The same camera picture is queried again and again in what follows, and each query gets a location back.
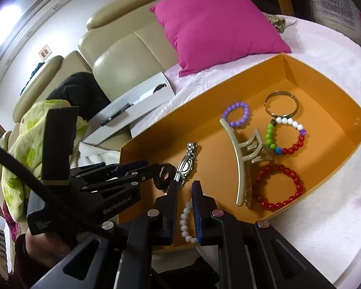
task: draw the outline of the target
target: orange box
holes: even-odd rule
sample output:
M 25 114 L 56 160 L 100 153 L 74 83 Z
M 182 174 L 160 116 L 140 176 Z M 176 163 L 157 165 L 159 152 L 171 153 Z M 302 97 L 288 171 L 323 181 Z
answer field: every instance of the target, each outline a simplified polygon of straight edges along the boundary
M 361 108 L 341 88 L 308 65 L 285 54 L 277 55 L 209 89 L 187 104 L 162 118 L 121 150 L 120 162 L 147 159 L 150 163 L 171 163 L 175 167 L 186 153 L 188 142 L 198 144 L 194 172 L 178 195 L 178 219 L 185 203 L 191 198 L 191 184 L 200 180 L 205 195 L 213 197 L 219 207 L 238 220 L 254 223 L 283 212 L 293 203 L 272 212 L 260 208 L 253 200 L 248 209 L 236 206 L 238 171 L 231 141 L 219 123 L 227 106 L 245 101 L 250 107 L 248 123 L 236 129 L 239 141 L 249 139 L 255 128 L 264 138 L 272 117 L 265 112 L 266 96 L 285 90 L 299 100 L 299 111 L 294 117 L 307 130 L 304 146 L 293 155 L 276 156 L 277 164 L 295 170 L 303 181 L 305 199 L 327 180 L 355 152 L 361 143 Z M 273 97 L 270 109 L 277 114 L 290 113 L 295 103 L 286 96 Z M 228 116 L 228 121 L 241 118 L 242 109 Z M 291 147 L 299 133 L 288 125 L 278 125 L 274 140 L 280 147 Z M 250 167 L 254 180 L 262 163 Z M 293 181 L 283 174 L 271 176 L 261 194 L 269 202 L 287 200 L 295 193 Z M 119 215 L 120 222 L 133 220 L 152 208 L 163 193 L 152 182 L 141 185 L 142 200 Z M 193 216 L 189 215 L 191 235 L 195 236 Z M 172 247 L 185 245 L 179 225 Z

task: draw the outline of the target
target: ceiling light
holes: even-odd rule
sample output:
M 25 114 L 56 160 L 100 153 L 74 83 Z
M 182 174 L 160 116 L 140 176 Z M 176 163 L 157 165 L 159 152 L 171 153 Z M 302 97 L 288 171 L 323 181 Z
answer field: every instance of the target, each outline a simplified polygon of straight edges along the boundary
M 17 5 L 8 5 L 0 10 L 0 45 L 9 36 L 21 18 L 21 9 Z

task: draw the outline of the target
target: white wall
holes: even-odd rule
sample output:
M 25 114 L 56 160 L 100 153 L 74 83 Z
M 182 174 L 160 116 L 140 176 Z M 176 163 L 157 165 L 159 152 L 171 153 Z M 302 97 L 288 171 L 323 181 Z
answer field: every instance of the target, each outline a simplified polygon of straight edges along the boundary
M 87 32 L 86 22 L 100 7 L 113 0 L 71 0 L 34 33 L 13 60 L 0 84 L 0 124 L 12 130 L 12 111 L 31 72 L 41 62 L 38 52 L 47 44 L 50 57 L 63 57 L 79 50 L 78 41 Z

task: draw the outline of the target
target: white beaded bracelet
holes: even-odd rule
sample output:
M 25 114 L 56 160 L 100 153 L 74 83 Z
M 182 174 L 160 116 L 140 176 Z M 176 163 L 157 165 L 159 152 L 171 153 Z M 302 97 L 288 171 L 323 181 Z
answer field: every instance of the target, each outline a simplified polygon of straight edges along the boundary
M 187 218 L 188 215 L 190 213 L 192 213 L 193 210 L 193 203 L 191 201 L 186 202 L 186 207 L 183 209 L 183 213 L 180 215 L 180 230 L 181 230 L 181 236 L 186 240 L 186 242 L 191 242 L 191 243 L 197 243 L 198 239 L 197 238 L 193 238 L 192 236 L 190 236 L 188 230 L 189 230 L 189 226 Z

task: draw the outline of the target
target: cloth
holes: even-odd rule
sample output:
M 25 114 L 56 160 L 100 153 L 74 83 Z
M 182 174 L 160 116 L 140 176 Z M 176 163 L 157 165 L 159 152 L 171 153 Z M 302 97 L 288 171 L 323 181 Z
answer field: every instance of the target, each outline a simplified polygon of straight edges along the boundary
M 79 116 L 90 120 L 110 104 L 91 73 L 79 72 L 67 77 L 46 100 L 66 100 L 71 106 L 79 106 Z
M 46 100 L 35 103 L 23 116 L 19 136 L 8 151 L 28 168 L 36 178 L 41 176 L 44 126 L 48 110 L 71 106 L 64 100 Z M 74 147 L 79 144 L 88 128 L 85 120 L 78 116 Z M 15 222 L 25 221 L 26 202 L 30 189 L 15 174 L 3 166 L 1 186 L 8 210 Z
M 361 47 L 325 26 L 283 17 L 287 22 L 296 20 L 281 34 L 292 50 L 290 55 L 335 82 L 361 106 Z M 175 97 L 132 123 L 132 137 L 209 88 L 272 56 L 251 55 L 182 78 L 178 77 L 181 68 L 171 67 L 165 75 Z M 270 222 L 330 282 L 340 289 L 357 288 L 361 282 L 361 267 L 355 269 L 361 261 L 361 145 L 317 190 Z

